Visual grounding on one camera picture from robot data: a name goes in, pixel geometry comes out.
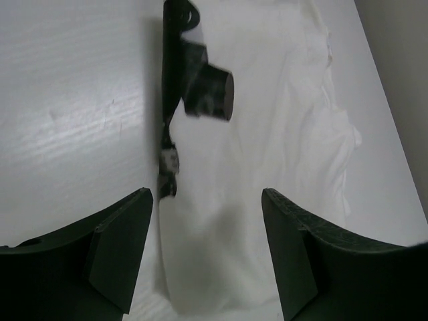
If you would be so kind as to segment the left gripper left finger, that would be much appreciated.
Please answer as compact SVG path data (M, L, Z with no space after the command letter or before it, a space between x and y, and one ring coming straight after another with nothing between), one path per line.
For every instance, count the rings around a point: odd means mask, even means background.
M153 196L141 188L61 229L1 248L2 320L121 320L130 312Z

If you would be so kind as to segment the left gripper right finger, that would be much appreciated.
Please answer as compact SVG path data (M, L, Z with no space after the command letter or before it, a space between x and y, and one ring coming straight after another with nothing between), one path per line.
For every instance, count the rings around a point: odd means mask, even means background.
M427 244L367 238L263 190L285 320L426 320Z

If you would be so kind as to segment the white cloth with black strap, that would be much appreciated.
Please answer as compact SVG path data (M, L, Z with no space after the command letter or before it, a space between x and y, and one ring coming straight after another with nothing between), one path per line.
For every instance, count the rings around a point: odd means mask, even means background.
M184 44L233 74L229 120L169 129L175 191L160 198L167 298L182 316L262 306L278 291L261 209L266 188L337 225L349 212L346 168L361 137L335 101L329 32L313 1L194 1Z

